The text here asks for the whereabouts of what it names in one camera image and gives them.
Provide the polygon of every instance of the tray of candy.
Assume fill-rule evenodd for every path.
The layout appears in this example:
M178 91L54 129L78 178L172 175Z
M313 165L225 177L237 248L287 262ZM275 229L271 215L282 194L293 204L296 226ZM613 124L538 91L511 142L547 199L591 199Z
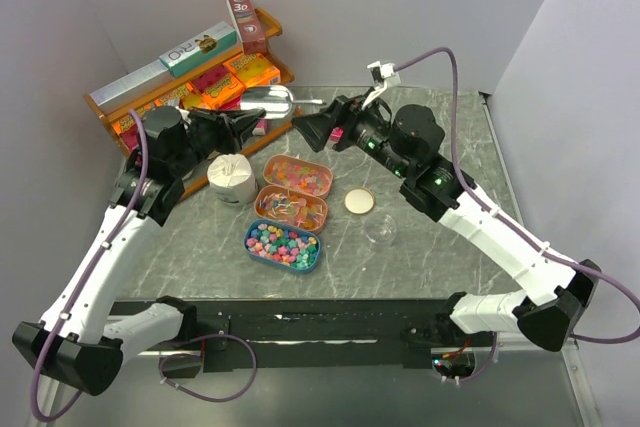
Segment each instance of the tray of candy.
M267 185L254 203L256 214L292 227L319 234L329 215L327 203L279 185Z
M308 274L318 264L322 244L311 232L259 219L244 236L244 250L258 262L294 274Z
M333 172L328 167L288 155L274 155L264 166L264 180L303 194L324 199L329 195Z

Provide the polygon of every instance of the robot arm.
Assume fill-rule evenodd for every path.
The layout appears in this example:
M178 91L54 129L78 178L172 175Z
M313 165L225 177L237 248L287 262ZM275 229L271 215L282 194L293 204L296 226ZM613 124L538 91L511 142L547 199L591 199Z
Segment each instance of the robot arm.
M142 164L136 149L118 179L98 235L69 284L37 324L22 322L14 332L13 343L32 367L44 349L43 374L98 395L138 353L163 341L191 338L195 308L179 299L158 299L147 310L114 324L107 325L107 316L147 242L184 193L182 178L214 151L238 152L265 114L263 109L195 109L185 118L168 106L146 114L148 169L138 197L134 195ZM125 206L132 198L135 205L127 214ZM114 229L117 235L109 240ZM78 287L75 302L68 306Z
M335 150L355 145L404 178L400 193L414 208L468 239L522 287L499 295L454 294L444 312L454 336L520 332L546 350L560 350L589 304L595 281L543 258L546 252L570 260L523 229L523 235L510 229L505 221L515 221L462 172L485 206L465 191L453 164L438 153L444 131L431 110L405 105L393 117L379 96L388 86L399 83L398 74L388 64L371 64L369 69L374 87L367 93L350 99L338 97L317 114L295 118L294 127L316 152L324 148L335 127L342 128ZM542 251L533 250L527 238L543 245ZM599 270L589 260L581 264Z

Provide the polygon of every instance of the scoop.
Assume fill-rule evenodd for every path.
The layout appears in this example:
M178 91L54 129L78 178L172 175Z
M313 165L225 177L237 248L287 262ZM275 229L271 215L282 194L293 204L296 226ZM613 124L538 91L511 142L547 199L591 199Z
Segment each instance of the scoop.
M293 93L284 85L265 85L245 90L240 99L240 110L264 109L267 112L265 119L282 119L296 105L324 104L321 99L295 100Z

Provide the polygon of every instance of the teal box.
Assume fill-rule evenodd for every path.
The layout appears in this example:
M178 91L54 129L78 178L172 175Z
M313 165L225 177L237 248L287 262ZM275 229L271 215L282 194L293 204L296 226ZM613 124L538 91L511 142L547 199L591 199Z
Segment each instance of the teal box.
M237 42L238 35L235 29L226 22L220 22L162 54L160 62L169 69L171 75L180 77L234 47Z

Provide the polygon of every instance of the marble countertop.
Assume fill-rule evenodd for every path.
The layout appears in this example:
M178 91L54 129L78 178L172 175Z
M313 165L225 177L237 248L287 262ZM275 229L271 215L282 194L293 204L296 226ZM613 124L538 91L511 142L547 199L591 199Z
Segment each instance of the marble countertop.
M298 87L296 98L354 95L363 88ZM392 110L415 103L430 107L447 132L443 155L450 158L451 94L421 88L397 88L385 100ZM459 152L463 169L510 215L515 215L507 179L478 93L461 93ZM253 205L230 206L203 189L182 202L161 234L133 269L122 298L446 298L454 292L501 293L516 284L488 257L457 234L415 211L399 193L401 181L352 147L314 153L292 130L250 158L261 186L262 169L275 154L299 156L327 165L334 182L327 203L329 218L320 234L324 254L308 275L283 272L252 261L242 245L257 215ZM365 216L350 214L347 191L366 186L376 198L373 212L396 221L393 245L374 247L364 235Z

